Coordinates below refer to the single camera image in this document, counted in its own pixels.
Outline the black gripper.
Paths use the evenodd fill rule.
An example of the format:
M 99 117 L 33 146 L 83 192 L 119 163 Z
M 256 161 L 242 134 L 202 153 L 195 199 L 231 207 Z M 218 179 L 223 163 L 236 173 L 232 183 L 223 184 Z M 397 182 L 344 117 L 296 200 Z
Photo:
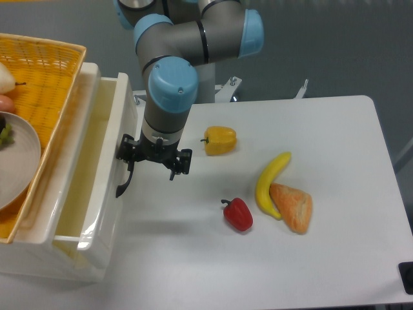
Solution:
M 116 158 L 123 160 L 129 173 L 133 173 L 135 162 L 160 163 L 170 170 L 169 180 L 173 181 L 175 175 L 189 173 L 192 159 L 192 149 L 178 150 L 178 144 L 167 145 L 161 138 L 152 142 L 145 135 L 135 140 L 131 135 L 123 134 Z

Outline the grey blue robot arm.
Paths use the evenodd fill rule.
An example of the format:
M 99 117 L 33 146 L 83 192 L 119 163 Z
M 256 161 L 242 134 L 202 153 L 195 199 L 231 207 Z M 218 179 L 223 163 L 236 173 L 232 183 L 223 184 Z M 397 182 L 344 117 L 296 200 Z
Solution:
M 171 1 L 115 1 L 121 24 L 133 31 L 134 50 L 146 88 L 138 139 L 124 135 L 117 158 L 128 171 L 140 161 L 160 163 L 172 175 L 187 174 L 192 151 L 179 149 L 196 102 L 196 67 L 257 54 L 264 44 L 258 11 L 240 1 L 181 1 L 178 21 Z

